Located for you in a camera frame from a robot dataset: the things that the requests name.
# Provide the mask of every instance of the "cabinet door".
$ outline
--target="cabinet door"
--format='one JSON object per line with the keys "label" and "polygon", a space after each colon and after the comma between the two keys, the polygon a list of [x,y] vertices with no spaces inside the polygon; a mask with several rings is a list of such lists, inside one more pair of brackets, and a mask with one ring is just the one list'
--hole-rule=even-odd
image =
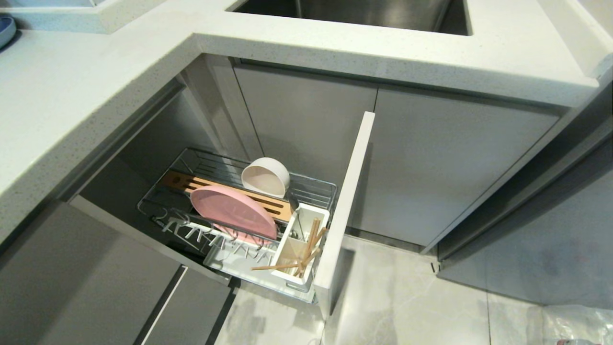
{"label": "cabinet door", "polygon": [[347,166],[343,188],[338,196],[337,206],[332,216],[332,223],[328,230],[326,243],[319,259],[319,266],[313,279],[313,287],[319,301],[321,314],[326,320],[332,311],[335,299],[339,296],[339,277],[343,275],[342,263],[339,261],[341,244],[345,229],[349,221],[349,214],[353,207],[357,185],[362,176],[364,157],[370,141],[370,133],[375,121],[375,114],[365,112],[357,133],[356,143]]}
{"label": "cabinet door", "polygon": [[231,288],[202,274],[181,267],[183,272],[163,301],[151,328],[144,334],[146,345],[205,345]]}
{"label": "cabinet door", "polygon": [[422,246],[558,119],[534,109],[405,88],[379,89],[376,113],[353,226]]}
{"label": "cabinet door", "polygon": [[179,264],[58,203],[0,267],[0,343],[132,344]]}
{"label": "cabinet door", "polygon": [[127,237],[132,238],[141,245],[152,248],[153,250],[159,252],[163,256],[166,256],[176,261],[177,263],[181,263],[214,281],[227,285],[228,281],[226,278],[198,264],[190,258],[179,254],[173,249],[167,247],[165,244],[153,239],[152,237],[149,237],[145,233],[142,233],[140,230],[130,226],[121,219],[108,213],[107,211],[105,211],[98,205],[92,203],[90,200],[84,198],[83,196],[75,196],[75,198],[70,202],[70,205],[77,208],[79,211],[85,213],[86,215],[92,217],[93,219],[96,219],[100,223],[103,223],[104,225],[126,235]]}
{"label": "cabinet door", "polygon": [[341,187],[374,85],[259,66],[235,67],[264,155]]}

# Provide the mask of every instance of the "dish rack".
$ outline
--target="dish rack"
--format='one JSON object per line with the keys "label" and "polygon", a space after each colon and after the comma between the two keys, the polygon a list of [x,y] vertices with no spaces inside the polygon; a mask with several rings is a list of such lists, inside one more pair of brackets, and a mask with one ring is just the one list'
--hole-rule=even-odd
{"label": "dish rack", "polygon": [[[266,244],[257,245],[242,241],[213,227],[212,220],[202,217],[194,210],[189,192],[168,183],[169,177],[176,178],[181,174],[243,189],[240,176],[248,165],[245,161],[186,148],[147,191],[139,201],[137,209],[155,222],[162,232],[173,234],[180,244],[188,248],[192,257],[199,255],[204,266],[312,303],[312,287],[299,289],[269,271],[251,271],[252,267],[271,264],[286,231],[286,221],[275,218],[278,229],[276,239],[264,238],[249,229],[214,221],[215,224],[264,239]],[[337,194],[335,184],[294,173],[290,173],[290,179],[285,202],[288,201],[292,209],[302,203],[333,213]]]}

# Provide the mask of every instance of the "floor tile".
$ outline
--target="floor tile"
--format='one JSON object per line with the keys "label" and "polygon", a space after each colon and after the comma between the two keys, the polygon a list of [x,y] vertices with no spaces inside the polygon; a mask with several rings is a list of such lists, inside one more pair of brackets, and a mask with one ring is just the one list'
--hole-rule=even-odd
{"label": "floor tile", "polygon": [[324,345],[489,344],[485,292],[438,279],[436,258],[345,237],[348,278]]}
{"label": "floor tile", "polygon": [[318,345],[323,329],[316,305],[243,282],[215,345]]}
{"label": "floor tile", "polygon": [[534,344],[541,328],[541,307],[489,293],[487,296],[492,345]]}

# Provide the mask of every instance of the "white countertop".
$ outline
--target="white countertop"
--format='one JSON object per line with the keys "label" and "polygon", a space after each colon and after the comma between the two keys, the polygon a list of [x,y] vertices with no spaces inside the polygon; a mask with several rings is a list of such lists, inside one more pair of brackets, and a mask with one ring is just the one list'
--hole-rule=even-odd
{"label": "white countertop", "polygon": [[467,0],[472,36],[225,12],[168,0],[111,35],[23,31],[0,53],[0,241],[200,53],[575,107],[584,76],[536,0]]}

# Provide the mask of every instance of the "chopsticks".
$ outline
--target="chopsticks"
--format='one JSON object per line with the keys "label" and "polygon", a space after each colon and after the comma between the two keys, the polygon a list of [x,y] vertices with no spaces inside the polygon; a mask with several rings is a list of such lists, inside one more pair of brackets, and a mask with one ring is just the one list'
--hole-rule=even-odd
{"label": "chopsticks", "polygon": [[323,235],[328,231],[326,228],[321,228],[318,233],[319,226],[321,224],[321,220],[314,219],[313,225],[311,226],[311,232],[309,233],[308,242],[306,243],[306,248],[304,249],[301,256],[296,259],[296,263],[288,264],[288,265],[276,265],[276,266],[261,266],[261,267],[252,267],[252,271],[260,271],[265,269],[286,269],[286,268],[294,268],[298,267],[296,272],[294,273],[295,277],[300,277],[304,275],[305,269],[308,266],[309,262],[317,256],[321,252],[319,247],[313,250],[313,247],[319,242],[319,240],[323,237]]}
{"label": "chopsticks", "polygon": [[294,268],[298,267],[297,263],[293,263],[291,265],[276,265],[276,266],[260,266],[260,267],[252,267],[252,271],[262,271],[265,269],[284,269],[284,268]]}

